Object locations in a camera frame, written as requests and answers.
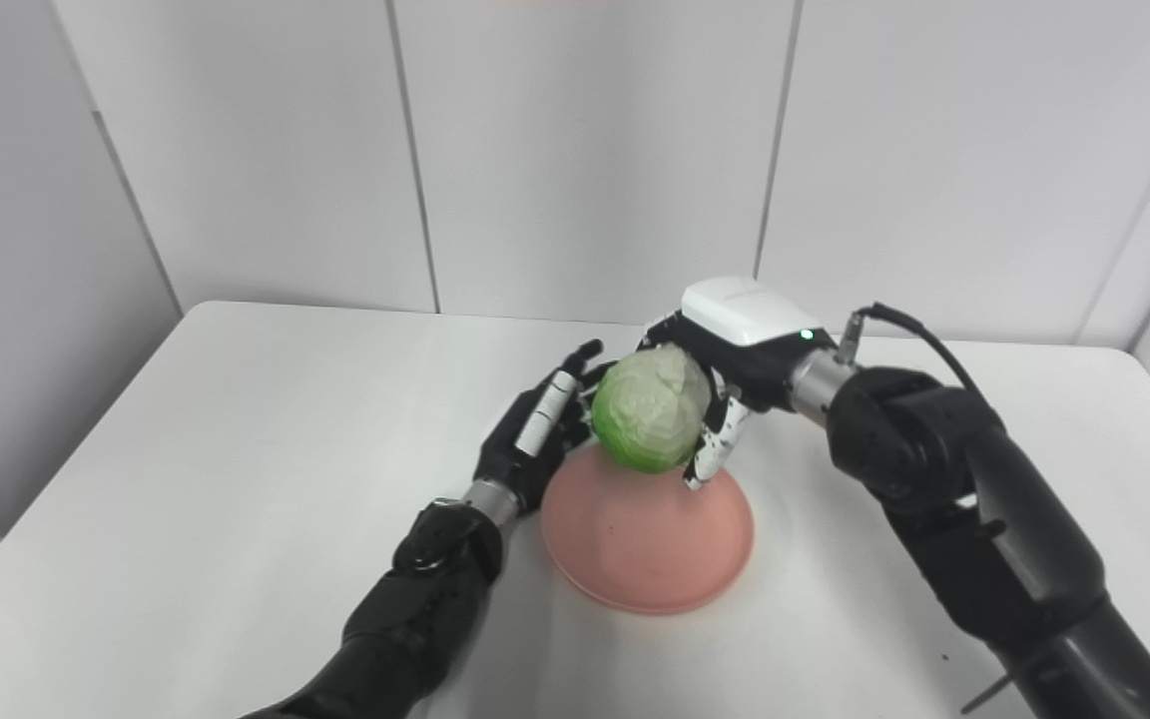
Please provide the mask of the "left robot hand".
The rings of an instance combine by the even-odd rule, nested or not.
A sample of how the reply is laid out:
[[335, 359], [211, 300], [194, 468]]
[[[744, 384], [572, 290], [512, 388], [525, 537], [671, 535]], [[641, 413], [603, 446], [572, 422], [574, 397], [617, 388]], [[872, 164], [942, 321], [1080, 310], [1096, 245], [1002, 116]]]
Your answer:
[[474, 485], [503, 492], [512, 514], [539, 508], [549, 482], [572, 450], [593, 435], [592, 404], [612, 365], [595, 364], [601, 341], [580, 345], [540, 382], [522, 391], [480, 446]]

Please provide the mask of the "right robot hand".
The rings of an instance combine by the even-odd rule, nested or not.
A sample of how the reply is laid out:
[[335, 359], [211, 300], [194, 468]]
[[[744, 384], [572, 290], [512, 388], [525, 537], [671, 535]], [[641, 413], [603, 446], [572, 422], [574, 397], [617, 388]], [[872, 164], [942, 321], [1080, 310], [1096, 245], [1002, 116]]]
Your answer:
[[647, 326], [638, 347], [665, 345], [684, 351], [710, 383], [712, 403], [683, 473], [685, 485], [699, 490], [729, 459], [750, 415], [793, 408], [800, 365], [836, 343], [767, 284], [719, 277], [687, 286], [680, 308]]

